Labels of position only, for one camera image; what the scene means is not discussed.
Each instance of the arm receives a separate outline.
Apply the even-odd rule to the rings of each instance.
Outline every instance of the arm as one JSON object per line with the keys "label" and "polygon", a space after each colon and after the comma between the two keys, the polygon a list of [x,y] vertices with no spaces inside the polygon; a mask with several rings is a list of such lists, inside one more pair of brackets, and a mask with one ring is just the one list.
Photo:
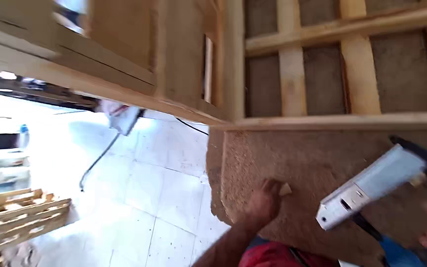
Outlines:
{"label": "arm", "polygon": [[245,213],[192,267],[237,267],[250,241],[279,213],[281,182],[264,180],[253,191]]}

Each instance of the wooden pallet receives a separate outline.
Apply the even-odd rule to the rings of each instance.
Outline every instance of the wooden pallet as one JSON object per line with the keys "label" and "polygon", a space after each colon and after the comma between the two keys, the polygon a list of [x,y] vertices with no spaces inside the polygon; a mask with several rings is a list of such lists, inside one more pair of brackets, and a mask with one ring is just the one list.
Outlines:
{"label": "wooden pallet", "polygon": [[70,199],[56,200],[41,189],[0,194],[0,252],[65,225]]}

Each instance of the red shirt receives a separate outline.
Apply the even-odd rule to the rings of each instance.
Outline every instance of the red shirt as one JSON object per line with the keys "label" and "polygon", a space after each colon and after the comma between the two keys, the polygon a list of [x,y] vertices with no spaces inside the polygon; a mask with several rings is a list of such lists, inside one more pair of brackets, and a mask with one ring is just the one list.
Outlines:
{"label": "red shirt", "polygon": [[[337,267],[339,262],[296,249],[309,267]],[[239,267],[303,267],[289,247],[278,242],[268,242],[247,250]]]}

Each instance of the power cord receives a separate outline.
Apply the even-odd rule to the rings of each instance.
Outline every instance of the power cord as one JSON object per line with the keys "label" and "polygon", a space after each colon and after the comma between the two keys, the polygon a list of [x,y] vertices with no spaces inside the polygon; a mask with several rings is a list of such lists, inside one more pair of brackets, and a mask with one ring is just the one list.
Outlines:
{"label": "power cord", "polygon": [[113,140],[110,142],[110,144],[105,148],[105,150],[103,151],[103,153],[98,156],[98,158],[92,163],[92,165],[90,165],[90,167],[85,171],[85,173],[83,174],[82,178],[80,179],[80,182],[78,183],[78,186],[80,187],[80,192],[84,192],[84,183],[85,183],[85,179],[87,174],[92,170],[92,168],[97,164],[97,162],[103,158],[103,156],[108,152],[108,150],[110,150],[110,148],[113,146],[113,144],[116,142],[116,140],[118,139],[118,137],[120,136],[120,133],[117,133],[115,138],[113,138]]}
{"label": "power cord", "polygon": [[180,121],[181,123],[183,123],[183,124],[185,124],[185,125],[187,125],[187,126],[191,127],[192,129],[196,130],[196,131],[199,131],[199,132],[201,132],[201,133],[203,133],[203,134],[205,134],[205,135],[209,135],[208,133],[206,133],[206,132],[204,132],[204,131],[201,131],[201,130],[199,130],[199,129],[197,129],[197,128],[195,128],[195,127],[193,127],[193,126],[191,126],[191,125],[189,125],[189,124],[187,124],[187,123],[185,123],[184,121],[182,121],[181,119],[179,119],[179,118],[177,118],[177,117],[176,117],[176,119],[177,119],[178,121]]}

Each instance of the white tiled floor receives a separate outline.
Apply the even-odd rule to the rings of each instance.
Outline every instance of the white tiled floor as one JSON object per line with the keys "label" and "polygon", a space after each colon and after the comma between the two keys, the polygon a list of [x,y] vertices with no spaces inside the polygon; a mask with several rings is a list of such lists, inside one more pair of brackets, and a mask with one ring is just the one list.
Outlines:
{"label": "white tiled floor", "polygon": [[[101,113],[28,122],[33,187],[71,197],[80,220],[32,242],[40,267],[192,264],[229,227],[210,212],[208,137],[148,112],[78,182],[116,135]],[[208,131],[203,124],[191,124]]]}

